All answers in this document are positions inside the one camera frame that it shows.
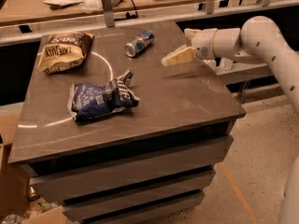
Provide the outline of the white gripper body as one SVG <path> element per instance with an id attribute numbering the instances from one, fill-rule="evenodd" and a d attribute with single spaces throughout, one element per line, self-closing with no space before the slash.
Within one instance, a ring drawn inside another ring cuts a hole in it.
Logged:
<path id="1" fill-rule="evenodd" d="M 184 30 L 188 44 L 194 48 L 196 57 L 200 60 L 213 60 L 216 58 L 213 49 L 216 33 L 216 28 L 205 30 L 186 28 Z"/>

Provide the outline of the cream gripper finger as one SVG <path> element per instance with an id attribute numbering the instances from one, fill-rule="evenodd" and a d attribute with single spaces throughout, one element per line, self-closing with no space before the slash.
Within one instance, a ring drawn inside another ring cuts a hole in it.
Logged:
<path id="1" fill-rule="evenodd" d="M 192 62 L 196 57 L 193 47 L 181 46 L 162 58 L 163 66 L 173 66 L 181 63 Z"/>

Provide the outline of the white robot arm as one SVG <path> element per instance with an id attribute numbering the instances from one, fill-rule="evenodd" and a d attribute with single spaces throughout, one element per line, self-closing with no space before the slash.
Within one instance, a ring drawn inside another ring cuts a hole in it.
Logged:
<path id="1" fill-rule="evenodd" d="M 274 21 L 255 16 L 240 28 L 187 28 L 184 34 L 189 43 L 163 57 L 162 65 L 216 58 L 238 63 L 265 63 L 299 113 L 299 54 L 288 45 Z M 299 224 L 299 155 L 293 159 L 287 175 L 278 224 Z"/>

